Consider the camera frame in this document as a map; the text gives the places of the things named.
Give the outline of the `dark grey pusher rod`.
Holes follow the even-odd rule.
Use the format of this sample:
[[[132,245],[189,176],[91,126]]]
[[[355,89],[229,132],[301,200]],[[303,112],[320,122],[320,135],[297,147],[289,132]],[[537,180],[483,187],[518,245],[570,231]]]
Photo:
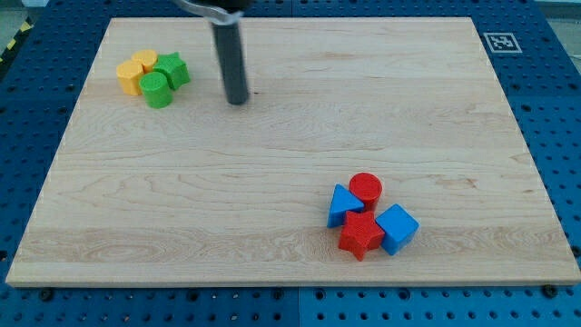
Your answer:
[[[245,104],[249,98],[249,89],[239,24],[212,24],[212,35],[226,99],[229,104]]]

